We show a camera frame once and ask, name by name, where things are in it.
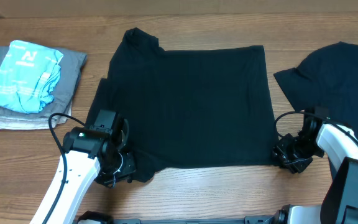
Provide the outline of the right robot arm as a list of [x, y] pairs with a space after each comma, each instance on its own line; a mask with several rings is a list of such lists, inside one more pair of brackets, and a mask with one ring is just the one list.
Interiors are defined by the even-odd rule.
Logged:
[[271, 223], [358, 223], [358, 140], [351, 129], [322, 124], [296, 138], [287, 134], [273, 148], [273, 156], [293, 174], [304, 171], [320, 152], [327, 154], [335, 171], [322, 204], [286, 205]]

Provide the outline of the black polo shirt Sydrogen logo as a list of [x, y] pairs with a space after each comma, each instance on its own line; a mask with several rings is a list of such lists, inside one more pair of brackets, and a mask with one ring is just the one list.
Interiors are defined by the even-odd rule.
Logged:
[[133, 28], [123, 36], [86, 119], [100, 110], [129, 123], [133, 179], [172, 167], [272, 166], [273, 130], [265, 51], [164, 50]]

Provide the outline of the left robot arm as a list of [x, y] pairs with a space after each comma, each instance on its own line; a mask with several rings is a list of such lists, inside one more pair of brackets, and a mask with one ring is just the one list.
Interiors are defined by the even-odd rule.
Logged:
[[136, 171], [129, 128], [75, 127], [63, 140], [57, 171], [31, 223], [72, 223], [92, 183], [109, 189]]

